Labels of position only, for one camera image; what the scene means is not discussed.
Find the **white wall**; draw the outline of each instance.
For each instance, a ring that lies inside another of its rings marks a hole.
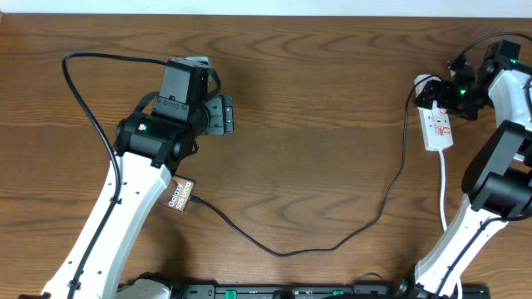
[[[532,0],[0,0],[0,11],[267,16],[532,17]]]

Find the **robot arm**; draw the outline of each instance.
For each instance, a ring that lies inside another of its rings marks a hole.
[[[450,297],[457,278],[482,246],[508,224],[494,221],[480,228],[482,223],[532,213],[532,174],[510,167],[512,159],[532,165],[532,102],[528,90],[532,69],[519,63],[518,55],[519,45],[512,42],[490,45],[477,82],[465,58],[460,57],[463,61],[451,63],[453,82],[429,81],[416,98],[419,106],[428,107],[437,100],[448,113],[469,120],[476,119],[478,108],[487,103],[495,109],[498,129],[465,172],[458,214],[431,252],[416,264],[408,289],[403,290],[409,297],[425,297],[439,290],[437,295]],[[484,230],[474,238],[479,229]]]
[[[209,76],[217,88],[208,91]],[[96,228],[109,213],[115,192],[111,166],[96,206],[56,275],[44,287],[42,298],[115,298],[126,260],[155,201],[169,186],[180,161],[198,149],[198,135],[233,132],[231,95],[218,96],[220,83],[206,57],[171,57],[165,66],[160,93],[143,98],[118,125],[115,157],[121,172],[121,192],[106,225],[92,247],[78,282],[72,280]],[[142,110],[155,98],[151,115]],[[142,292],[123,291],[124,298],[169,298],[170,287],[139,280]]]

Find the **white power strip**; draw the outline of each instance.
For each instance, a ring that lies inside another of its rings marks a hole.
[[[417,83],[429,75],[419,75],[414,83]],[[430,80],[440,80],[438,78],[429,79],[422,82],[416,87],[416,96],[418,96],[425,87],[425,84]],[[451,123],[449,122],[449,115],[445,109],[438,108],[436,101],[432,102],[432,109],[418,108],[419,117],[421,119],[421,130],[423,131],[423,141],[425,142],[425,150],[438,151],[444,150],[453,145]]]

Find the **wooden table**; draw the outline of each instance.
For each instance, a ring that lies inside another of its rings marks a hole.
[[[167,59],[208,56],[234,96],[236,131],[200,137],[178,174],[245,231],[280,252],[325,248],[373,219],[401,158],[403,106],[421,73],[485,34],[532,34],[529,20],[377,17],[5,15],[0,22],[0,292],[39,293],[62,264],[100,193],[109,159],[61,72],[72,51]],[[525,41],[522,60],[532,62]],[[470,53],[478,62],[486,43]],[[81,94],[110,139],[162,67],[72,61]],[[402,277],[441,235],[437,154],[410,110],[405,172],[377,226],[334,253],[276,258],[213,212],[155,206],[122,281],[163,272],[218,283],[351,283],[364,272]],[[449,221],[461,177],[495,128],[451,119]],[[493,298],[532,296],[532,224],[512,223],[467,268]]]

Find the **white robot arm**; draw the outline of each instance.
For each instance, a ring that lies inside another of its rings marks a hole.
[[[438,100],[444,108],[453,109],[458,105],[452,103],[462,99],[453,100],[445,92],[438,95],[450,99],[438,98],[429,92],[431,87],[432,90],[435,86],[441,86],[442,89],[454,87],[457,97],[470,95],[468,100],[475,101],[475,97],[482,97],[481,85],[488,86],[484,93],[487,93],[495,109],[498,129],[464,175],[462,189],[465,194],[458,214],[431,252],[416,264],[411,278],[413,283],[408,291],[404,290],[410,297],[424,297],[427,293],[450,297],[458,278],[475,255],[495,233],[508,224],[508,221],[493,220],[510,220],[520,214],[532,213],[529,207],[532,177],[510,167],[512,159],[530,166],[532,71],[518,63],[516,57],[503,56],[501,53],[509,55],[512,52],[508,48],[515,49],[515,44],[502,41],[488,48],[484,65],[479,71],[480,86],[449,86],[439,81],[435,84],[427,83],[429,87],[424,90],[426,93],[416,99],[417,104],[422,103],[423,97]],[[464,65],[458,71],[467,74],[467,67]],[[458,75],[462,75],[459,79],[464,79],[463,73]],[[460,105],[467,108],[467,103],[462,102]],[[466,109],[464,114],[462,112],[464,111],[455,110],[458,116],[475,118],[475,109]],[[491,222],[490,225],[482,227],[488,221]]]
[[[118,283],[146,216],[169,186],[180,161],[197,151],[195,138],[233,132],[232,96],[218,95],[219,78],[206,57],[171,57],[164,63],[108,54],[74,53],[63,60],[63,70],[82,107],[85,103],[67,71],[67,59],[76,56],[157,63],[165,65],[165,73],[160,92],[143,97],[133,113],[118,125],[116,152],[111,157],[111,167],[96,206],[74,248],[39,298],[170,298],[172,286],[164,283],[139,279],[117,295]],[[209,91],[211,78],[217,85],[213,91]],[[142,111],[151,100],[154,100],[154,108],[147,115]],[[90,111],[87,115],[98,129]],[[105,134],[101,135],[110,148]],[[115,196],[117,179],[120,192]]]

